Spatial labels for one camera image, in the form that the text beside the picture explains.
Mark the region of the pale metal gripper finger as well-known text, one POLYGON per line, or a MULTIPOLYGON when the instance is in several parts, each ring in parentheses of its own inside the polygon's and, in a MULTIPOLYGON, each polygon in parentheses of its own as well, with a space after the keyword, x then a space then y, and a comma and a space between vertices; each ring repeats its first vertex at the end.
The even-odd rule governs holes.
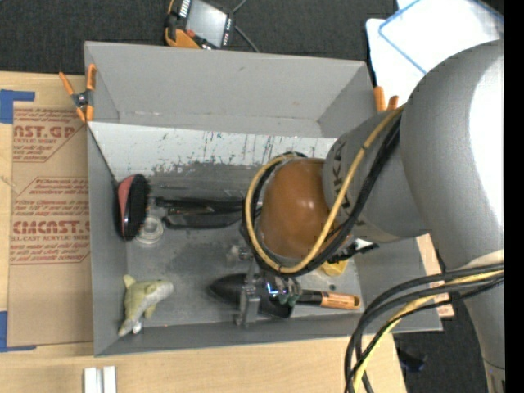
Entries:
POLYGON ((247 327, 256 322, 260 307, 258 296, 242 296, 240 299, 240 309, 234 318, 237 326, 247 327))
POLYGON ((261 279, 259 274, 246 275, 244 278, 243 292, 247 298, 261 297, 261 279))

